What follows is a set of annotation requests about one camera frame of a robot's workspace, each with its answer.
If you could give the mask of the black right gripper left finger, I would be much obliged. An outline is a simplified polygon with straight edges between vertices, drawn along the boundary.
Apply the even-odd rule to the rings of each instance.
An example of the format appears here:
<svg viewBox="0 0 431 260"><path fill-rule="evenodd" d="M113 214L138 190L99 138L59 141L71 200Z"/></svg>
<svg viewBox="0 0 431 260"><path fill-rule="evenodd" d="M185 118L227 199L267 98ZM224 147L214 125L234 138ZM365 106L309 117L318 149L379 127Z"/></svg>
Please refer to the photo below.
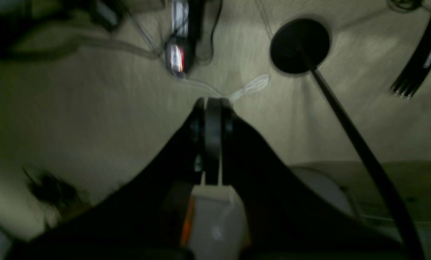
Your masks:
<svg viewBox="0 0 431 260"><path fill-rule="evenodd" d="M180 246L188 201L202 172L204 100L135 178L55 229L14 246L8 260L192 260Z"/></svg>

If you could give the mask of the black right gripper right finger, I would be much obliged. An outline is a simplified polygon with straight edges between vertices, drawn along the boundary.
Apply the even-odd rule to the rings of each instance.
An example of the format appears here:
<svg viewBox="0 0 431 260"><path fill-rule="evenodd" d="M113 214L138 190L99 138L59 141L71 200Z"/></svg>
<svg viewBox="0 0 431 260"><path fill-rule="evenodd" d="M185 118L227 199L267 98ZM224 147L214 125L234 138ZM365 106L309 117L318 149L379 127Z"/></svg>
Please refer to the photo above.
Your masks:
<svg viewBox="0 0 431 260"><path fill-rule="evenodd" d="M240 196L251 244L242 260L409 260L405 244L336 206L346 196L330 180L292 171L227 99L213 99L222 181Z"/></svg>

